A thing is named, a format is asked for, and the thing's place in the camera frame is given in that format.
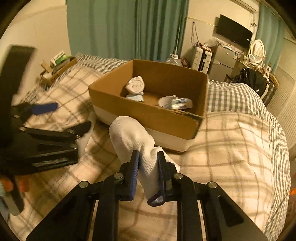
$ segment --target air conditioner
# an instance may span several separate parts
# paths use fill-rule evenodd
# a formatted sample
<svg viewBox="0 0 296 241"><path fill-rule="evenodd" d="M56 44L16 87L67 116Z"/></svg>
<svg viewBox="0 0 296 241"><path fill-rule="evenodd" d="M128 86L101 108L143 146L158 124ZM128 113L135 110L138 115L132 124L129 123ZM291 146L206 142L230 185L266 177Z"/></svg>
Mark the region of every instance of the air conditioner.
<svg viewBox="0 0 296 241"><path fill-rule="evenodd" d="M257 13L259 11L259 2L256 0L231 0L236 4L240 5L244 9L251 13Z"/></svg>

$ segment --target black screen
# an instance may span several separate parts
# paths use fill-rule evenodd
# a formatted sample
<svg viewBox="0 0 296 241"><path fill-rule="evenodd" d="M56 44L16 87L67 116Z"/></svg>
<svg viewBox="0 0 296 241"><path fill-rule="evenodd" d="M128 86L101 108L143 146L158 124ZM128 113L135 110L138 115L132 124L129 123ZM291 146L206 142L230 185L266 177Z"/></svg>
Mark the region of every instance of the black screen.
<svg viewBox="0 0 296 241"><path fill-rule="evenodd" d="M245 49L250 47L252 32L239 23L220 15L217 34L220 34L233 42L239 44Z"/></svg>

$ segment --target teal curtain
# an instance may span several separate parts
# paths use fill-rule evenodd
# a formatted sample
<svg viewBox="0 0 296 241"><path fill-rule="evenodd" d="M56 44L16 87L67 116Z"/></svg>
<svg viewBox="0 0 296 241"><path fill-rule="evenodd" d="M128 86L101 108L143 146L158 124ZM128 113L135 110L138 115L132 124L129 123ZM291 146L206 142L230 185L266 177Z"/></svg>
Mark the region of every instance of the teal curtain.
<svg viewBox="0 0 296 241"><path fill-rule="evenodd" d="M189 0L67 0L72 54L165 61L183 43Z"/></svg>
<svg viewBox="0 0 296 241"><path fill-rule="evenodd" d="M272 13L269 7L260 3L259 23L256 39L260 39L266 50L265 65L271 63L271 72L274 73L279 63L284 46L286 24Z"/></svg>

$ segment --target black bag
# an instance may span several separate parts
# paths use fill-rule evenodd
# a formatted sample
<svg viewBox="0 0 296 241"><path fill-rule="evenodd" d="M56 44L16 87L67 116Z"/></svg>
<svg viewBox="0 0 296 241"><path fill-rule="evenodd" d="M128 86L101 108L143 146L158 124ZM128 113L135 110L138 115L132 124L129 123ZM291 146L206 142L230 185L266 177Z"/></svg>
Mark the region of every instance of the black bag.
<svg viewBox="0 0 296 241"><path fill-rule="evenodd" d="M241 72L230 82L244 83L250 86L260 97L266 90L266 78L258 71L249 68L242 68Z"/></svg>

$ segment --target open cardboard box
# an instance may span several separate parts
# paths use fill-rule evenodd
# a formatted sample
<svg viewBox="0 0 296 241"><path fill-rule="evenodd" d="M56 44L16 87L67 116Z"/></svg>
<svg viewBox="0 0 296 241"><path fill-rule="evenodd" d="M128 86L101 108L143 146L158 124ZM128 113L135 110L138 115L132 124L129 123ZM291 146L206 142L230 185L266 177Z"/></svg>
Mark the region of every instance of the open cardboard box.
<svg viewBox="0 0 296 241"><path fill-rule="evenodd" d="M141 75L144 103L126 99L128 81ZM184 152L196 136L205 114L207 75L171 64L132 60L90 85L89 94L98 118L110 125L118 116L135 118L155 140L155 144ZM193 108L166 110L158 106L164 96L189 98Z"/></svg>

